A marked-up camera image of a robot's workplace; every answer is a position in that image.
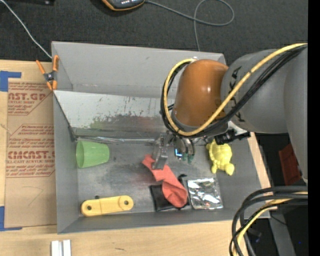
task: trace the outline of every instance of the blue tape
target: blue tape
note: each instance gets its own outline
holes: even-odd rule
[[[9,230],[20,230],[21,227],[9,227],[5,228],[5,207],[0,206],[0,232]]]
[[[21,78],[21,72],[0,71],[0,92],[8,91],[9,78]]]

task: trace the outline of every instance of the pink cloth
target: pink cloth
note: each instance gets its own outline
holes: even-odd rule
[[[178,181],[170,167],[166,164],[163,170],[152,169],[152,163],[155,160],[150,154],[147,154],[142,163],[149,168],[155,180],[162,182],[162,191],[164,197],[175,207],[182,208],[188,200],[188,192],[185,187]]]

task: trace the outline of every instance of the green plastic cup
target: green plastic cup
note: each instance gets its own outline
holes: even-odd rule
[[[75,154],[78,167],[86,168],[108,162],[110,150],[104,143],[79,140],[76,144]]]

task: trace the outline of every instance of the white cable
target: white cable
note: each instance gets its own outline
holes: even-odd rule
[[[28,33],[29,37],[32,39],[32,41],[50,58],[52,59],[52,56],[34,39],[34,37],[31,35],[30,31],[26,27],[26,25],[23,23],[23,21],[18,17],[18,15],[11,9],[11,7],[5,2],[5,0],[0,0],[1,3],[3,3],[9,11],[17,18],[17,20],[21,23],[25,31]]]

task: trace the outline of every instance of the black device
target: black device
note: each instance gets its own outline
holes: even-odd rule
[[[145,0],[102,0],[113,11],[126,11],[143,5]]]

